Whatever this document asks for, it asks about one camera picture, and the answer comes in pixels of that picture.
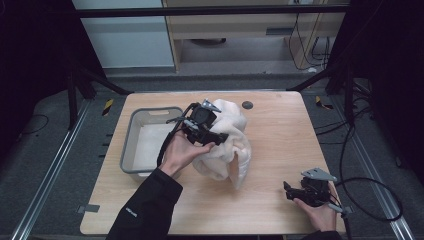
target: plastic bin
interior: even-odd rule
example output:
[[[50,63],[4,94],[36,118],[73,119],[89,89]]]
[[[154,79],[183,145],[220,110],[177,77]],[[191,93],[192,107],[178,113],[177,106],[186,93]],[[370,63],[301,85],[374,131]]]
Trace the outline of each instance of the plastic bin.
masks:
[[[167,120],[183,114],[178,107],[143,108],[131,114],[120,166],[134,180],[142,181],[157,167],[163,141],[175,123]]]

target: white cabinet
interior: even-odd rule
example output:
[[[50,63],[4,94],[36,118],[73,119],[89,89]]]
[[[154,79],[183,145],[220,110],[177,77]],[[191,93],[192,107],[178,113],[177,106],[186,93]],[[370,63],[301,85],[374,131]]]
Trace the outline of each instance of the white cabinet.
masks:
[[[162,7],[160,0],[73,0],[76,9]],[[174,68],[164,17],[82,18],[105,72]]]

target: black sleeve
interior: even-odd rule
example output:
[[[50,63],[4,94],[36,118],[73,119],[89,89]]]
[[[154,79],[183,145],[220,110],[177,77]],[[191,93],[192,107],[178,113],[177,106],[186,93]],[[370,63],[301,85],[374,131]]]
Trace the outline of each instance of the black sleeve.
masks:
[[[182,190],[174,179],[155,169],[122,207],[106,239],[166,239]]]
[[[342,240],[340,234],[336,231],[321,232],[316,231],[302,238],[302,240]]]

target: crumpled white fabric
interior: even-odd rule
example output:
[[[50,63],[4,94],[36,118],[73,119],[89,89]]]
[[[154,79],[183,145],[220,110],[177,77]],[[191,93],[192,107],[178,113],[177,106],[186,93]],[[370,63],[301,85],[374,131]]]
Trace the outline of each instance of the crumpled white fabric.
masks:
[[[218,99],[212,104],[222,112],[215,112],[217,118],[210,131],[227,133],[229,136],[209,153],[196,157],[193,166],[200,174],[215,180],[229,177],[233,186],[239,189],[246,177],[252,155],[250,143],[244,134],[247,119],[233,102]]]

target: light wood tabletop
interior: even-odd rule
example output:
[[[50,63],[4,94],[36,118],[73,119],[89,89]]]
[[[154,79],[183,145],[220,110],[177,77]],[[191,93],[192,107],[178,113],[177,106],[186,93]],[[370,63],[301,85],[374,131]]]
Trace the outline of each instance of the light wood tabletop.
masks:
[[[175,206],[169,234],[306,234],[313,228],[306,214],[287,200],[283,181],[300,188],[302,171],[319,167],[328,172],[302,96],[298,92],[172,92],[135,93],[127,97],[100,170],[89,204],[98,212],[85,212],[83,234],[107,234],[119,210],[138,188],[120,166],[131,114],[140,108],[180,107],[208,98],[240,106],[248,122],[245,130],[252,147],[247,176],[236,190],[229,179],[216,181],[193,166],[177,181],[184,187]],[[250,101],[253,108],[243,109]],[[337,230],[345,232],[343,221]]]

